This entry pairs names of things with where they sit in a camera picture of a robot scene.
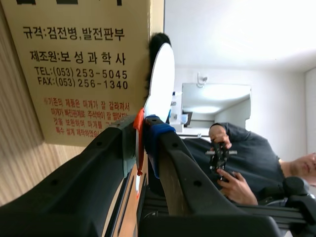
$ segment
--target cardboard box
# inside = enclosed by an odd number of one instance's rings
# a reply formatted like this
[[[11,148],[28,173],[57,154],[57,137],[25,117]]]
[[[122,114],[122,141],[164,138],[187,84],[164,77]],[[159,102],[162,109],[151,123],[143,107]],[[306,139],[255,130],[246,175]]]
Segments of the cardboard box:
[[[144,106],[163,0],[1,0],[45,141],[86,146]]]

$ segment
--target person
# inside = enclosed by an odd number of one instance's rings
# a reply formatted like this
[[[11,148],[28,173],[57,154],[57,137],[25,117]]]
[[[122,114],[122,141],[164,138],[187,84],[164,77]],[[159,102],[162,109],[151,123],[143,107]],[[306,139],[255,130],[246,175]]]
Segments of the person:
[[[238,204],[258,205],[263,199],[265,187],[282,185],[284,178],[299,176],[310,185],[316,185],[316,155],[309,154],[294,161],[283,161],[272,150],[264,137],[231,123],[216,123],[211,126],[212,141],[224,142],[227,149],[237,151],[230,155],[224,170],[217,170],[226,178],[210,172],[210,156],[205,152],[211,143],[203,139],[184,139],[194,159],[218,189],[231,201]]]

